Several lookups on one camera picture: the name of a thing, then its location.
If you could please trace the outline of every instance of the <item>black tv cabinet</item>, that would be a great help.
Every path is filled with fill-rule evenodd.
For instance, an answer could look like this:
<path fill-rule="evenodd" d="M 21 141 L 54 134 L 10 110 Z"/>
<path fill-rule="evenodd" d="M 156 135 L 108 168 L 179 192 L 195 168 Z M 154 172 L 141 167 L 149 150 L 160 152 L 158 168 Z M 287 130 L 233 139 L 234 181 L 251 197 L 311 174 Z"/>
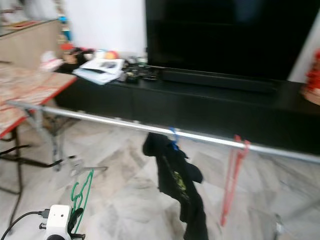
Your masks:
<path fill-rule="evenodd" d="M 144 124 L 320 155 L 320 106 L 284 81 L 263 94 L 169 81 L 97 85 L 78 78 L 56 97 L 60 107 Z"/>

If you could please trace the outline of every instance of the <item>white paper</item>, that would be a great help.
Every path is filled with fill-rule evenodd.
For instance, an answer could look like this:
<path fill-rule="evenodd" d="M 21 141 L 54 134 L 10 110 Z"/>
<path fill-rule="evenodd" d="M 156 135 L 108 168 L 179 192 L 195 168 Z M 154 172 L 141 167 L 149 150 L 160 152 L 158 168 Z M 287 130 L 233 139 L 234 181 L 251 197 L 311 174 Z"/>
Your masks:
<path fill-rule="evenodd" d="M 104 85 L 106 83 L 111 82 L 112 80 L 119 78 L 123 71 L 119 71 L 116 74 L 110 74 L 107 72 L 97 73 L 94 71 L 78 68 L 74 70 L 72 73 L 79 76 L 80 78 L 83 78 L 95 84 Z"/>
<path fill-rule="evenodd" d="M 100 59 L 95 58 L 80 66 L 81 69 L 101 70 L 109 74 L 118 74 L 124 66 L 123 59 Z"/>

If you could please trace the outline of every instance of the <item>white wall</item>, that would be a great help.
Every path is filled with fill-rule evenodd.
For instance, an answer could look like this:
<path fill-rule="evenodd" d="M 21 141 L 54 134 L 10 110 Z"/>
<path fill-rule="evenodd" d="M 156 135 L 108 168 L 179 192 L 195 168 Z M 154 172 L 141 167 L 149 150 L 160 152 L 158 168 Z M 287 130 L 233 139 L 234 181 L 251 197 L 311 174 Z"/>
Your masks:
<path fill-rule="evenodd" d="M 306 73 L 310 70 L 314 60 L 315 50 L 320 48 L 320 12 L 318 13 L 313 27 L 307 37 L 300 56 L 289 75 L 288 80 L 292 82 L 305 83 L 307 80 Z"/>
<path fill-rule="evenodd" d="M 145 0 L 64 0 L 76 46 L 141 54 Z"/>

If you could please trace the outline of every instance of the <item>green hanger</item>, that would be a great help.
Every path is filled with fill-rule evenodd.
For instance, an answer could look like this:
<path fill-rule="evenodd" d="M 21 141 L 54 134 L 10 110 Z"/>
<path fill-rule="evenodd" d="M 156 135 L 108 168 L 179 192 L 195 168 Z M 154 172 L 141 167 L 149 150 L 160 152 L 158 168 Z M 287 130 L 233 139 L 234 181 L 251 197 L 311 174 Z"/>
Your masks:
<path fill-rule="evenodd" d="M 72 214 L 73 214 L 77 209 L 80 208 L 81 203 L 82 203 L 82 201 L 83 201 L 83 199 L 84 199 L 84 195 L 83 195 L 84 189 L 85 189 L 86 185 L 87 185 L 88 182 L 89 182 L 88 191 L 87 191 L 87 193 L 86 193 L 86 197 L 85 197 L 84 205 L 83 205 L 83 213 L 82 213 L 81 216 L 80 216 L 79 222 L 78 222 L 78 224 L 76 225 L 76 228 L 75 228 L 74 233 L 77 233 L 78 227 L 79 227 L 80 222 L 81 222 L 81 220 L 82 220 L 82 216 L 84 215 L 84 212 L 85 212 L 85 209 L 86 209 L 86 205 L 87 205 L 87 200 L 88 200 L 89 193 L 90 193 L 91 182 L 92 182 L 93 177 L 94 177 L 94 170 L 92 169 L 92 170 L 89 172 L 88 176 L 86 177 L 86 180 L 85 180 L 85 182 L 84 182 L 84 184 L 83 184 L 83 186 L 82 186 L 82 188 L 81 188 L 81 191 L 80 191 L 79 194 L 77 194 L 77 195 L 75 195 L 75 190 L 76 190 L 76 187 L 79 185 L 79 182 L 77 181 L 77 182 L 73 185 L 73 187 L 72 187 L 72 191 L 71 191 L 71 201 L 73 201 L 73 209 L 72 209 Z"/>

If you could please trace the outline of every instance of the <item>orange ball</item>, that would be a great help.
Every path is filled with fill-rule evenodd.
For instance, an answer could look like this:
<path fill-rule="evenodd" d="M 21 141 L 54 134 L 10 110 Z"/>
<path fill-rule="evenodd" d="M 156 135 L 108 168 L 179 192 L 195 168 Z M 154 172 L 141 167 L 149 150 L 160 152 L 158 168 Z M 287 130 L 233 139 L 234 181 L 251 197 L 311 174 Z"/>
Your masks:
<path fill-rule="evenodd" d="M 118 59 L 119 55 L 116 51 L 108 51 L 105 56 L 105 59 Z"/>

